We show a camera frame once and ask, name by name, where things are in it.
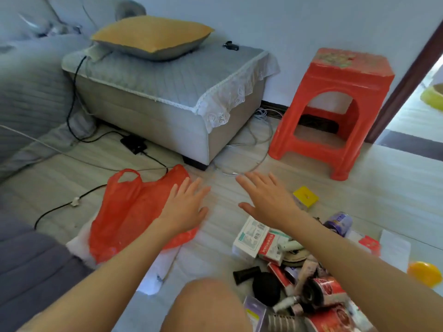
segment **door frame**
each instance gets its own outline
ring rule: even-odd
[[[421,50],[400,83],[380,109],[377,119],[366,136],[365,142],[374,143],[385,130],[409,96],[420,85],[429,70],[443,55],[443,21]]]

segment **yellow box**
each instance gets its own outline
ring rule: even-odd
[[[313,206],[315,202],[318,201],[318,196],[306,186],[302,186],[292,194],[294,195],[294,199],[298,206],[304,211],[307,211],[309,207]]]

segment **red can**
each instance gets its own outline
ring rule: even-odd
[[[332,276],[310,279],[302,291],[303,300],[316,306],[345,303],[349,296]]]
[[[318,311],[305,318],[305,323],[309,332],[349,332],[355,329],[351,315],[342,305]]]

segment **power adapter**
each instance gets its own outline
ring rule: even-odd
[[[128,135],[120,139],[120,142],[134,155],[137,155],[147,149],[147,145],[144,143],[144,139],[137,135]]]

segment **finger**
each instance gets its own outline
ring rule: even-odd
[[[211,191],[211,187],[210,186],[205,186],[203,189],[201,189],[196,195],[195,197],[199,200],[199,202],[201,203],[202,200],[208,195],[208,193]]]
[[[194,182],[192,182],[191,185],[189,185],[189,188],[186,191],[186,194],[194,195],[194,193],[197,191],[200,183],[202,182],[202,178],[197,178]]]
[[[237,177],[235,177],[235,180],[248,193],[248,195],[252,195],[255,193],[257,187],[251,184],[251,182],[248,179],[246,179],[245,176],[238,175]]]
[[[171,189],[171,192],[169,192],[169,197],[168,200],[170,201],[171,199],[173,199],[176,195],[177,195],[177,189],[179,188],[179,186],[177,184],[174,184],[174,186]]]
[[[186,192],[186,190],[188,189],[189,185],[191,184],[191,178],[186,177],[185,180],[183,181],[183,183],[180,185],[180,189],[177,192],[177,195],[182,195]]]
[[[256,218],[256,209],[255,207],[253,207],[250,203],[240,203],[238,204],[238,206],[245,211],[246,213],[248,213],[252,218]]]
[[[260,173],[260,172],[256,172],[255,174],[261,179],[261,181],[264,184],[274,185],[274,183],[272,182],[271,178],[269,178],[269,176],[263,175],[263,173]]]
[[[208,215],[208,212],[209,212],[209,208],[206,206],[202,207],[200,209],[200,211],[198,212],[198,215],[197,215],[198,223],[201,223],[206,218],[206,216]]]
[[[272,182],[276,185],[276,186],[283,186],[283,183],[281,182],[280,179],[278,179],[277,177],[274,176],[274,174],[272,172],[269,173],[269,178],[272,180]]]
[[[249,178],[249,180],[254,183],[255,186],[259,187],[259,186],[263,186],[263,182],[260,179],[260,177],[258,177],[257,173],[255,172],[247,172],[245,173],[245,176],[247,178]]]

